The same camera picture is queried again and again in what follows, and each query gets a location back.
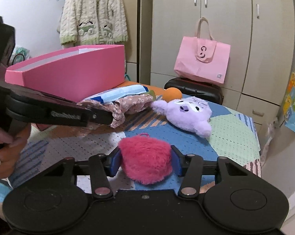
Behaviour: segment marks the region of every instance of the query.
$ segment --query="knitted sweater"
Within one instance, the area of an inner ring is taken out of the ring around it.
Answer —
[[[60,42],[114,44],[128,40],[122,0],[65,0]]]

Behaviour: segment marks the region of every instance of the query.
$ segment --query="printed logo on bag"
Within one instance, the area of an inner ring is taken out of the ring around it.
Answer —
[[[205,46],[201,47],[201,51],[206,51],[206,50],[207,50],[207,48]],[[200,55],[202,55],[202,56],[200,56],[201,58],[205,57],[205,54],[203,54],[203,52],[201,52]]]
[[[53,117],[57,117],[57,118],[69,118],[69,119],[76,119],[76,120],[81,119],[81,117],[79,115],[71,115],[71,114],[66,114],[66,113],[57,113],[55,111],[52,111],[51,115]]]

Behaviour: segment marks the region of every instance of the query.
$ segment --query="pink pom-pom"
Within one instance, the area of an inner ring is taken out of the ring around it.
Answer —
[[[171,174],[171,147],[165,141],[145,136],[122,139],[118,147],[125,174],[142,184],[152,184]]]

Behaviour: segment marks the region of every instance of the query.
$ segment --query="black suitcase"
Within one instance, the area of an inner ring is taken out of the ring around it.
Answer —
[[[222,89],[211,83],[197,82],[187,78],[177,77],[168,81],[164,89],[170,87],[178,88],[185,95],[195,96],[220,105],[223,103],[224,96]]]

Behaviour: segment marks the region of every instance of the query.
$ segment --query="pink box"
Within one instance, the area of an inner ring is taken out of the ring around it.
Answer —
[[[125,49],[123,45],[62,49],[8,67],[5,81],[79,102],[125,81]]]

